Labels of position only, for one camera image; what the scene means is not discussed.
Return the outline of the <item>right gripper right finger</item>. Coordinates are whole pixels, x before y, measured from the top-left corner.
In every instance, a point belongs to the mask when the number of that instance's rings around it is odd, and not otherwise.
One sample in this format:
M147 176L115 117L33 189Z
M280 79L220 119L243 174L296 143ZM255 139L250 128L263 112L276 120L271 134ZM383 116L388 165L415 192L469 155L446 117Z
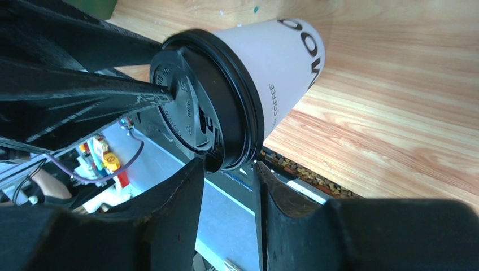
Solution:
M478 216L444 199L314 202L253 167L260 270L477 270Z

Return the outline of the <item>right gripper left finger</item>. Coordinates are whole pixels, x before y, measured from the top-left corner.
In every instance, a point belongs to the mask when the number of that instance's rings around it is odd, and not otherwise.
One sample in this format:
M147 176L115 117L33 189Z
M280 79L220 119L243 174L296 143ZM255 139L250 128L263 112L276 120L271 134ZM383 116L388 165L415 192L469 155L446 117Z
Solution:
M106 213L1 208L2 270L191 270L204 187L195 158Z

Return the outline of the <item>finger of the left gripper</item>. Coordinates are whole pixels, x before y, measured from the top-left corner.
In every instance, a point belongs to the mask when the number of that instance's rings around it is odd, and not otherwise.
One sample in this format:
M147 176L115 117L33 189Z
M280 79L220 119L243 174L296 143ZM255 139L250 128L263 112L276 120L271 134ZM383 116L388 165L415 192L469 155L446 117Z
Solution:
M1 56L96 72L150 63L161 43L64 1L1 1Z
M1 146L61 150L132 113L172 101L164 86L1 59Z

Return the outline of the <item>black plastic cup lid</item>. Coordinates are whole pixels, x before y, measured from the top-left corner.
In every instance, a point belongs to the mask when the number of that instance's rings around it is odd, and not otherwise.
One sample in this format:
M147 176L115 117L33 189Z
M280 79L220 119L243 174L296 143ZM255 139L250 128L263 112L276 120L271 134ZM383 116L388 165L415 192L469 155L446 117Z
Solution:
M150 81L172 101L160 117L189 159L206 172L232 171L253 161L264 141L257 88L238 55L219 37L189 29L167 38L153 57Z

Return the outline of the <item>white paper cup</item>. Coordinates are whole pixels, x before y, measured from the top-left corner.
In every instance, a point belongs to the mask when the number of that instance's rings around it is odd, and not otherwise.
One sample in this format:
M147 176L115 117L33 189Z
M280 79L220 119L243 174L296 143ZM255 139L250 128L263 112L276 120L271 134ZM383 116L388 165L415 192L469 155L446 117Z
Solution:
M284 18L212 33L248 71L263 111L266 139L316 82L325 62L321 35L309 22Z

